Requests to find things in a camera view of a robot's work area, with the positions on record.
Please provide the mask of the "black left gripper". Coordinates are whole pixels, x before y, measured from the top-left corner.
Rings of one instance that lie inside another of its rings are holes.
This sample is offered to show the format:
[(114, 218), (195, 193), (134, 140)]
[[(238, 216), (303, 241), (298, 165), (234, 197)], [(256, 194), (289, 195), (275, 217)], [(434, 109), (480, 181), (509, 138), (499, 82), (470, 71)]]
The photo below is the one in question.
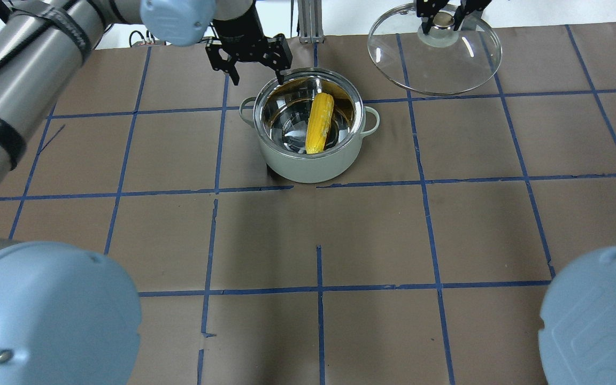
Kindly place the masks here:
[(212, 39), (207, 42), (205, 53), (213, 70), (227, 73), (235, 86), (240, 82), (237, 63), (260, 63), (271, 68), (279, 85), (284, 84), (284, 73), (292, 67), (288, 39), (282, 33), (259, 39), (253, 37), (244, 42)]

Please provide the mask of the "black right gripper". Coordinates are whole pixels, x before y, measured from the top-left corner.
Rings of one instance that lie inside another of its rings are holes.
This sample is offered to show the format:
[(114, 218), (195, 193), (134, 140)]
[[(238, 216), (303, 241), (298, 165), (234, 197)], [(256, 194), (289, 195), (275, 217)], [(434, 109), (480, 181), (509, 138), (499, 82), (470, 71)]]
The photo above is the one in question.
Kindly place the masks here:
[[(450, 1), (415, 1), (415, 10), (418, 17), (421, 19), (421, 32), (424, 35), (429, 34), (431, 27), (433, 26), (433, 19), (435, 15), (440, 10), (447, 7), (449, 2)], [(491, 2), (491, 0), (460, 1), (460, 4), (456, 6), (456, 10), (453, 15), (453, 30), (460, 30), (465, 18), (468, 15), (477, 11), (483, 11)]]

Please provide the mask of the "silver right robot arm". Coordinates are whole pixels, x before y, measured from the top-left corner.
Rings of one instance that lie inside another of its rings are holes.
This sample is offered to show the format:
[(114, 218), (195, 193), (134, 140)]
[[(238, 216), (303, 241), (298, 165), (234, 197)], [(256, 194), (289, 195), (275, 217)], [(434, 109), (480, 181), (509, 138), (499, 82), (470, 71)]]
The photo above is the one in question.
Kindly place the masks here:
[(409, 101), (452, 384), (616, 384), (616, 20), (500, 25), (487, 94)]

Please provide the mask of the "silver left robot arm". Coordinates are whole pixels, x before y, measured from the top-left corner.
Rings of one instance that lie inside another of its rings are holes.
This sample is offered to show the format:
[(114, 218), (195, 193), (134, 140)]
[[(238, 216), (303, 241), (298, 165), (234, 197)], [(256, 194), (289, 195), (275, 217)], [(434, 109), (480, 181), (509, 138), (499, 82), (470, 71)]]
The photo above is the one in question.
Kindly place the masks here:
[[(59, 96), (113, 25), (161, 41), (207, 44), (210, 64), (239, 82), (236, 63), (278, 80), (291, 67), (283, 34), (267, 36), (254, 1), (2, 3), (0, 185), (24, 163)], [(0, 384), (127, 384), (140, 349), (140, 298), (104, 253), (54, 241), (0, 238)]]

